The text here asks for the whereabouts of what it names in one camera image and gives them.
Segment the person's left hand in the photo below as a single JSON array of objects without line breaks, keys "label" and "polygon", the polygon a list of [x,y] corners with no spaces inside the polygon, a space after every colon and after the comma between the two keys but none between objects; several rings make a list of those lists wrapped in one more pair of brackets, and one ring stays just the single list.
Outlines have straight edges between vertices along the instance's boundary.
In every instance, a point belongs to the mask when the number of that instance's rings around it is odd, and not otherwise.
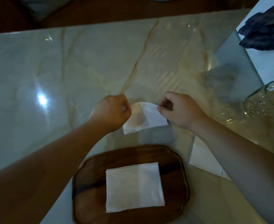
[{"label": "person's left hand", "polygon": [[109,95],[93,108],[88,123],[107,135],[120,129],[127,120],[120,113],[118,95]]}]

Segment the person's right hand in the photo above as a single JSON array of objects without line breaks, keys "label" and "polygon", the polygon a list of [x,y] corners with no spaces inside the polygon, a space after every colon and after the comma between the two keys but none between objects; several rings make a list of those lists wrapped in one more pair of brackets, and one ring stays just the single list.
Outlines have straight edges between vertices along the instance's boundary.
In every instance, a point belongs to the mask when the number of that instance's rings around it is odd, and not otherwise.
[{"label": "person's right hand", "polygon": [[164,94],[159,106],[172,110],[172,117],[166,118],[170,123],[193,133],[210,121],[210,117],[187,94],[168,91]]}]

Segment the white paper napkin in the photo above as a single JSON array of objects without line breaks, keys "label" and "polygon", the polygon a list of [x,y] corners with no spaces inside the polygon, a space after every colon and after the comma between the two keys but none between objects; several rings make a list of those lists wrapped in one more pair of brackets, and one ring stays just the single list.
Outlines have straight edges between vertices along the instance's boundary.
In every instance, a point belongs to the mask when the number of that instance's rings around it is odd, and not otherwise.
[{"label": "white paper napkin", "polygon": [[106,170],[106,213],[165,206],[158,162]]},{"label": "white paper napkin", "polygon": [[131,116],[123,125],[124,135],[141,130],[168,126],[167,119],[157,110],[157,105],[150,102],[137,102],[131,106]]}]

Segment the person's right forearm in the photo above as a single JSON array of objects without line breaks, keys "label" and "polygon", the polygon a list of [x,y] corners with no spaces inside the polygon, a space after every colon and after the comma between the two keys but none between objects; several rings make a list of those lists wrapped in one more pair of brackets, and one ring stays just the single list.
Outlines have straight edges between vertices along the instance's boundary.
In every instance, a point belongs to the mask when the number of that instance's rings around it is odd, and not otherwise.
[{"label": "person's right forearm", "polygon": [[258,214],[274,224],[274,153],[206,115],[192,117],[189,129],[208,146]]}]

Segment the person's left forearm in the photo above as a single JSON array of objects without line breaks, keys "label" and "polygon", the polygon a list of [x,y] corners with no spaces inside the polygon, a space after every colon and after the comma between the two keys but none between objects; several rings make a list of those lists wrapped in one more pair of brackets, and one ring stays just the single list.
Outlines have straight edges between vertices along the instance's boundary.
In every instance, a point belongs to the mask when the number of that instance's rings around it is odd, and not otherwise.
[{"label": "person's left forearm", "polygon": [[0,170],[0,224],[39,224],[91,148],[113,125],[89,120]]}]

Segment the stack of white napkins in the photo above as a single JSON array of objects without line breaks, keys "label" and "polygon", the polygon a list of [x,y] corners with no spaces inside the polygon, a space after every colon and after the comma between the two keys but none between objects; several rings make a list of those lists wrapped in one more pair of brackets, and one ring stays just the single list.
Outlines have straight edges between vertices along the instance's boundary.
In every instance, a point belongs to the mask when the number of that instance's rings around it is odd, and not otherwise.
[{"label": "stack of white napkins", "polygon": [[197,136],[195,136],[194,139],[189,164],[227,180],[231,180],[207,145]]}]

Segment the folded white paper napkin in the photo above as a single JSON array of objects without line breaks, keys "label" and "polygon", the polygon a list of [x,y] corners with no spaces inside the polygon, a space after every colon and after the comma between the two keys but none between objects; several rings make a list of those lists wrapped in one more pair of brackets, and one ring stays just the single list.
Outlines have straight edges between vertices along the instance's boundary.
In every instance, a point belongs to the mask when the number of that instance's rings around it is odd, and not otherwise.
[{"label": "folded white paper napkin", "polygon": [[106,213],[165,206],[158,162],[106,170]]}]

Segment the brown wooden tray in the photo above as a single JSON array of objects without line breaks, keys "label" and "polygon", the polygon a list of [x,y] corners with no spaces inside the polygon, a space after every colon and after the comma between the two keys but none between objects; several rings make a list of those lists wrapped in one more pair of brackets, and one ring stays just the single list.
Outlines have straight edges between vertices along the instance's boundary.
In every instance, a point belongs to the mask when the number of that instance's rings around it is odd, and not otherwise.
[{"label": "brown wooden tray", "polygon": [[[164,207],[106,213],[106,170],[158,162]],[[166,145],[141,145],[107,151],[83,161],[72,179],[74,224],[165,224],[180,217],[190,199],[182,158]]]}]

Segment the clear glass jar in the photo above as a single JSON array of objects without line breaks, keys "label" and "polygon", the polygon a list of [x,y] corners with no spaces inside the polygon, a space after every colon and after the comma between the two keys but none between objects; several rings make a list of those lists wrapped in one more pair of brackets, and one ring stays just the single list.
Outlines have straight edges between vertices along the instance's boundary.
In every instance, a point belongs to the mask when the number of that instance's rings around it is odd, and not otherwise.
[{"label": "clear glass jar", "polygon": [[246,97],[242,101],[242,109],[250,117],[274,115],[274,81]]}]

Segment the dark blue cloth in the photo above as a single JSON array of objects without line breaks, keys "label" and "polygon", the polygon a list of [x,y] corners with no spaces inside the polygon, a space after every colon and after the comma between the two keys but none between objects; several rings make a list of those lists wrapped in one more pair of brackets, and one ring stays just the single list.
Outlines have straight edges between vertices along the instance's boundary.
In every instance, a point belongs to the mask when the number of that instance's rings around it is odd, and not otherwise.
[{"label": "dark blue cloth", "polygon": [[264,13],[258,12],[251,16],[237,33],[244,36],[239,43],[243,48],[274,50],[274,5]]}]

